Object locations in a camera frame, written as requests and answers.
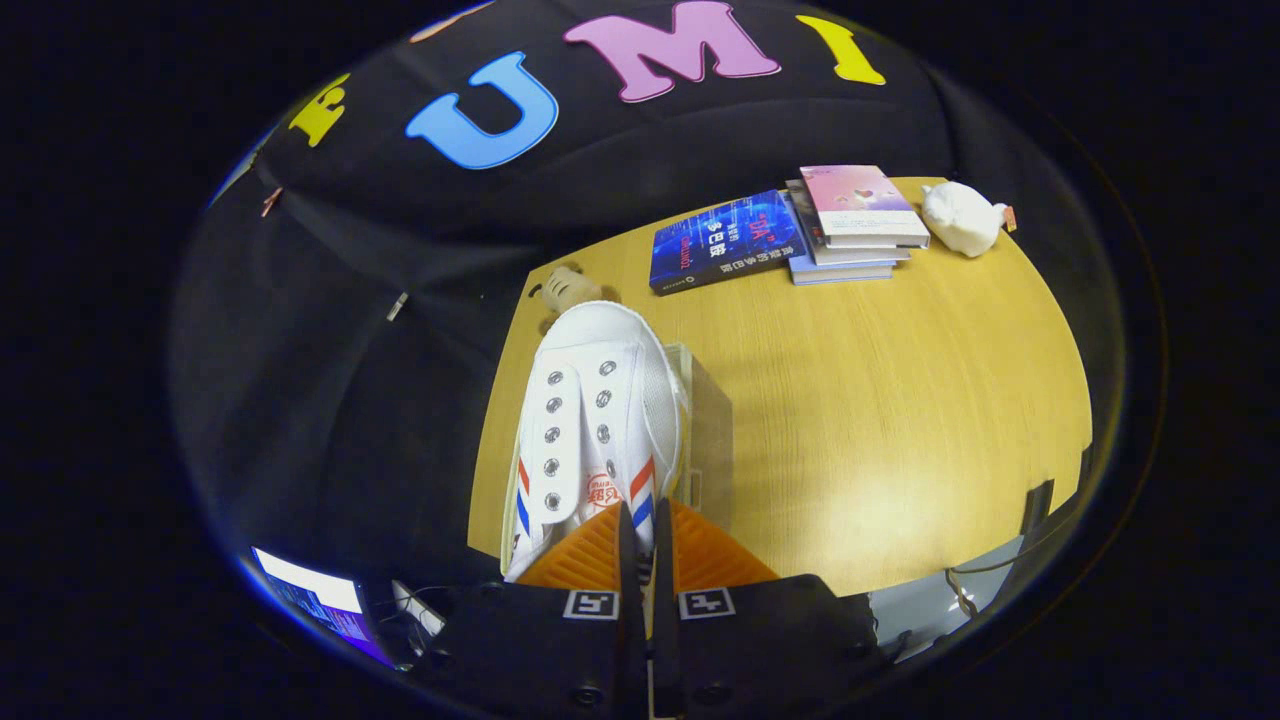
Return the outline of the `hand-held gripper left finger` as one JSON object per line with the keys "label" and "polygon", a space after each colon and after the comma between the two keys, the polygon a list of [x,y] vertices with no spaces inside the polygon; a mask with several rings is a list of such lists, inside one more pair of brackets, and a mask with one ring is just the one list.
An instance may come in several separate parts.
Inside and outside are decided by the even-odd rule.
{"label": "hand-held gripper left finger", "polygon": [[550,552],[594,550],[600,589],[485,582],[454,588],[428,647],[428,688],[468,719],[646,719],[646,637],[636,534],[617,503]]}

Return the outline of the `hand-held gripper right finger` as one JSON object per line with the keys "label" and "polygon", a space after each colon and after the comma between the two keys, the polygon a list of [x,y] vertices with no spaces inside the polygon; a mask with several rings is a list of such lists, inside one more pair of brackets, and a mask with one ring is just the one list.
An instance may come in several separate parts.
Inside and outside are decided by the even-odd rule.
{"label": "hand-held gripper right finger", "polygon": [[863,596],[841,598],[817,575],[731,585],[682,582],[690,562],[739,569],[714,525],[663,500],[650,591],[652,714],[658,719],[827,719],[883,671]]}

